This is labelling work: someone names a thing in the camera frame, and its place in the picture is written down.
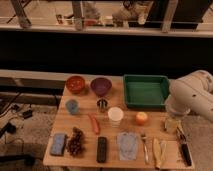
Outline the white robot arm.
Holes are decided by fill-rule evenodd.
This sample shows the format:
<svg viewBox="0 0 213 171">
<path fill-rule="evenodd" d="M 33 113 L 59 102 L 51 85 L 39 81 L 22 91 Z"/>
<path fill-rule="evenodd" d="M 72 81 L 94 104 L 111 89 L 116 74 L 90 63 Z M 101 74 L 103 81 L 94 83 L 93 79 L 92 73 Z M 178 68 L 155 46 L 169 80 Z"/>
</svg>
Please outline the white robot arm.
<svg viewBox="0 0 213 171">
<path fill-rule="evenodd" d="M 165 109 L 168 113 L 165 130 L 168 133 L 175 133 L 181 120 L 191 111 L 213 122 L 213 75 L 197 70 L 172 80 Z"/>
</svg>

